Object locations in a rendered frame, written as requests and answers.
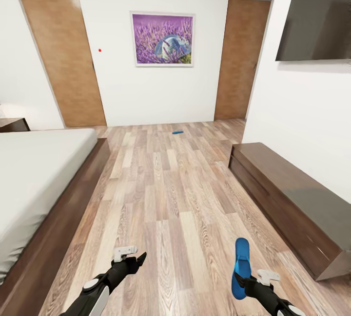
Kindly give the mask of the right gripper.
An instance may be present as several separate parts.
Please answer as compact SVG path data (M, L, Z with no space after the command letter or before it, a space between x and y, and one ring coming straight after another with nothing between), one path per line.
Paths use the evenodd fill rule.
M234 273L234 276L236 277L238 284L241 288L245 288L245 294L248 297L253 297L257 298L258 301L266 308L266 299L269 295L276 293L273 291L273 285L270 284L270 286L265 286L262 283L258 282L257 278L254 276L250 276L251 278L243 278L241 275L239 275L237 272Z

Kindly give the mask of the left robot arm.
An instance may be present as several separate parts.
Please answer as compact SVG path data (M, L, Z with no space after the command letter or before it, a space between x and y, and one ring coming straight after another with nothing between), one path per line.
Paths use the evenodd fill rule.
M136 274L147 256L144 252L138 259L126 257L138 252L137 246L117 248L111 268L104 274L98 274L83 286L79 297L65 313L59 316L100 316L107 305L109 295L129 274Z

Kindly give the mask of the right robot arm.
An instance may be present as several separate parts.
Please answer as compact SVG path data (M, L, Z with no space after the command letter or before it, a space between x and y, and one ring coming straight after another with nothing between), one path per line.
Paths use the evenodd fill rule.
M248 297L257 298L272 316L307 316L288 300L281 299L273 291L270 280L280 281L279 273L260 269L257 271L257 275L261 279L252 275L251 278L243 278L237 272L234 273L239 286L245 288L245 294Z

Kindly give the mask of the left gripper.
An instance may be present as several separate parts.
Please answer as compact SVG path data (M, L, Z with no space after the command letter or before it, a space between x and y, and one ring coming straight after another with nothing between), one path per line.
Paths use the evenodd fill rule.
M117 271L119 276L118 285L120 285L127 275L136 274L138 272L138 269L143 265L146 256L147 252L144 252L138 257L138 259L136 257L126 257L126 259L121 262L114 262L114 260L111 261L112 267L110 269Z

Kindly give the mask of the sandal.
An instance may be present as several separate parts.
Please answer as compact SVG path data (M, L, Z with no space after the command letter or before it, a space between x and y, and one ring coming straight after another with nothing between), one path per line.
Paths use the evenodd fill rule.
M250 244L249 241L245 238L237 238L235 241L235 267L232 275L232 294L238 299L242 300L247 295L245 294L245 288L241 288L238 284L234 273L237 272L243 278L251 278L252 269L250 265Z

